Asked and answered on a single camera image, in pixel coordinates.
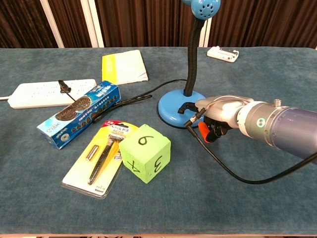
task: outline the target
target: white electronic device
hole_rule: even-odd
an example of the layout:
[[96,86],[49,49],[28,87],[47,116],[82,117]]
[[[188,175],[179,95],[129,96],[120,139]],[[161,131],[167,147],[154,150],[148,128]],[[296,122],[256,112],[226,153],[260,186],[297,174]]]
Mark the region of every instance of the white electronic device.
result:
[[227,51],[223,50],[219,46],[213,46],[208,50],[207,56],[233,63],[238,58],[239,52],[236,50]]
[[[94,79],[69,80],[64,82],[71,88],[69,95],[75,100],[96,86]],[[22,83],[8,99],[8,103],[14,109],[67,106],[73,102],[66,93],[61,93],[58,81]]]

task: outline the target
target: black plug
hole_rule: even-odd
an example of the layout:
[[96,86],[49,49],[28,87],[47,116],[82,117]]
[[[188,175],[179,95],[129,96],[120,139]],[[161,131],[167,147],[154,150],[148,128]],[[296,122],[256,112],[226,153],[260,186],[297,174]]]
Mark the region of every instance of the black plug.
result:
[[60,93],[70,93],[71,88],[63,80],[59,80],[58,83],[60,85]]

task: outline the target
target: blue table cloth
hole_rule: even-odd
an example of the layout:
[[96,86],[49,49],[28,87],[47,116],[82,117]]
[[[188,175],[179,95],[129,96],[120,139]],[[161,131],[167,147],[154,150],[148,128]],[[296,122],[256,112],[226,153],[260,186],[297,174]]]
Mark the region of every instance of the blue table cloth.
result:
[[[94,78],[102,56],[135,48],[0,49],[0,96],[20,83]],[[138,48],[148,82],[120,85],[123,99],[168,80],[187,77],[186,48]],[[236,48],[235,63],[198,49],[195,90],[234,94],[317,111],[317,51],[305,48]],[[36,126],[63,107],[12,109],[0,102],[0,234],[317,234],[317,165],[309,164],[264,185],[241,183],[224,171],[186,130],[157,115],[160,97],[185,82],[168,84],[143,102],[104,119],[148,124],[171,141],[170,163],[145,184],[127,168],[105,200],[61,187],[61,181],[102,125],[89,126],[62,150]],[[301,159],[247,138],[239,130],[209,144],[246,179],[264,179]]]

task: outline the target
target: razor package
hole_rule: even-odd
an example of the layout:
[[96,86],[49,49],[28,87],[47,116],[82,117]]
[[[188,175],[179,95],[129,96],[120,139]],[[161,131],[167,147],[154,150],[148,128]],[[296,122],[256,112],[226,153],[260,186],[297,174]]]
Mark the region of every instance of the razor package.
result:
[[119,143],[138,128],[107,120],[62,181],[69,189],[104,199],[120,171]]

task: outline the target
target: black cable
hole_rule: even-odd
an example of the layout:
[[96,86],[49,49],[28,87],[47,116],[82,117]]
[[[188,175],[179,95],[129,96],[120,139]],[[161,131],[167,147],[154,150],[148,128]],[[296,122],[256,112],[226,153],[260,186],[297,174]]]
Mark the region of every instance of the black cable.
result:
[[280,179],[286,175],[289,175],[290,173],[300,169],[301,167],[305,166],[306,164],[310,163],[311,161],[317,159],[317,152],[312,154],[311,156],[307,157],[306,159],[302,160],[301,162],[295,164],[294,166],[284,170],[283,172],[280,172],[279,174],[272,176],[270,178],[267,179],[263,179],[263,180],[247,180],[244,178],[241,178],[239,176],[237,176],[235,173],[233,173],[233,171],[231,171],[210,149],[208,149],[208,147],[203,143],[203,141],[199,138],[199,136],[196,134],[196,132],[193,130],[193,128],[191,126],[187,126],[186,127],[189,132],[198,140],[198,142],[201,144],[201,146],[234,178],[236,178],[237,180],[244,182],[244,183],[248,183],[248,184],[264,184],[264,183],[268,183],[268,182],[272,182],[274,180]]
[[115,104],[113,104],[109,109],[101,112],[100,114],[97,114],[94,118],[92,118],[93,120],[93,123],[96,123],[98,122],[101,118],[103,118],[107,113],[113,111],[114,109],[116,108],[119,108],[119,107],[122,107],[122,106],[125,106],[125,105],[129,105],[129,104],[132,104],[132,103],[136,103],[136,102],[139,102],[139,101],[142,101],[142,100],[145,100],[145,99],[148,99],[148,98],[151,98],[152,95],[149,95],[149,93],[152,93],[154,92],[155,90],[159,89],[160,87],[168,84],[168,83],[173,83],[173,82],[177,82],[177,81],[186,81],[186,79],[174,79],[174,80],[171,80],[171,81],[167,81],[165,83],[162,83],[160,84],[159,86],[155,87],[154,89],[151,89],[150,91],[148,92],[145,92],[145,93],[142,93],[140,95],[137,95],[133,98],[129,98],[129,99],[126,99],[126,100],[123,100],[123,101],[120,101],[120,102],[117,102]]
[[76,101],[75,99],[73,99],[73,97],[72,96],[70,96],[69,95],[69,93],[67,93],[66,91],[65,91],[65,89],[63,89],[63,88],[61,88],[74,102]]

